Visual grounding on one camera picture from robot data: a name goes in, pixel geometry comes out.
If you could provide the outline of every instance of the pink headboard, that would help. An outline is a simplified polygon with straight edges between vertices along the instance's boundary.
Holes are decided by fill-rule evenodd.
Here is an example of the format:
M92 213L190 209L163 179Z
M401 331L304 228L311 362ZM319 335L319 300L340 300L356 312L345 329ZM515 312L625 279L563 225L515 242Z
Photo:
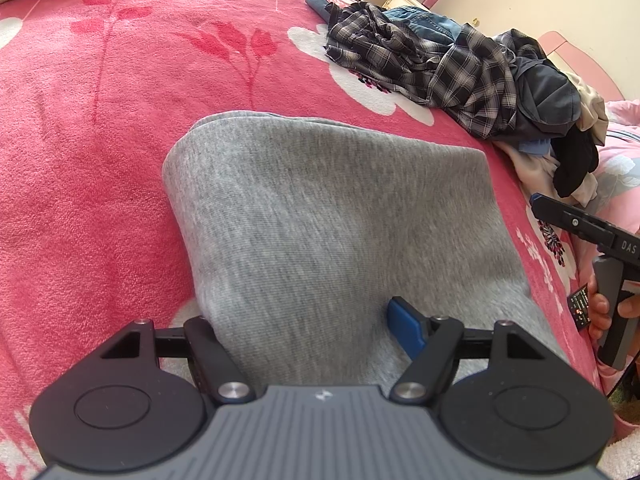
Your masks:
M571 67L572 72L584 79L587 85L594 87L605 101L625 99L602 67L558 32L554 30L545 32L538 38L538 42L547 55L552 52L558 54Z

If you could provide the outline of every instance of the denim jeans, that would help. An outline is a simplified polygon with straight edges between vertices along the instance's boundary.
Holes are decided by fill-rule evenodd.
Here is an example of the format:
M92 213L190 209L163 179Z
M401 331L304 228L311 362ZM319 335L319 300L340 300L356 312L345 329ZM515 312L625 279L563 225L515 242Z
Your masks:
M439 44L453 43L460 33L460 25L453 20L420 7L396 7L386 10L384 15L390 20L408 20L409 28L419 38Z

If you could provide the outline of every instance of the plaid shirt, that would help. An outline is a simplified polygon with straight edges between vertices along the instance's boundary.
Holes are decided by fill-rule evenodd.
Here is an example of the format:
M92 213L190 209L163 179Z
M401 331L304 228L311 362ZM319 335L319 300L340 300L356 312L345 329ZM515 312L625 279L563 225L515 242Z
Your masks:
M517 30L494 40L463 25L451 45L423 40L366 2L331 8L327 56L418 104L442 108L475 137L515 128L515 56L543 59L537 41Z

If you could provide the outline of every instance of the blue cloth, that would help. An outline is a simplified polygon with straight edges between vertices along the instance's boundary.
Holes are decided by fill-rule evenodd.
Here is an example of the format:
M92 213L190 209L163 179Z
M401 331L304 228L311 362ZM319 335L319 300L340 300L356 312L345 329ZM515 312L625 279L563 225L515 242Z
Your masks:
M518 151L529 155L545 156L551 150L551 139L523 140L518 143Z
M305 0L306 4L311 7L318 16L320 16L325 23L329 23L331 13L326 10L326 6L329 4L329 0Z
M407 20L416 36L439 44L453 43L462 29L453 20L420 7L404 6L383 13L390 20Z

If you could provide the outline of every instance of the blue tab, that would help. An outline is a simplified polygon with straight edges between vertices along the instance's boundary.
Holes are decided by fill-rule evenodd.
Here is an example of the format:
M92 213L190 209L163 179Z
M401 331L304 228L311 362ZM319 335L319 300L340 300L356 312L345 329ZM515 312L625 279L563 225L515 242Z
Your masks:
M426 318L400 297L393 297L386 306L386 325L412 360L427 345Z

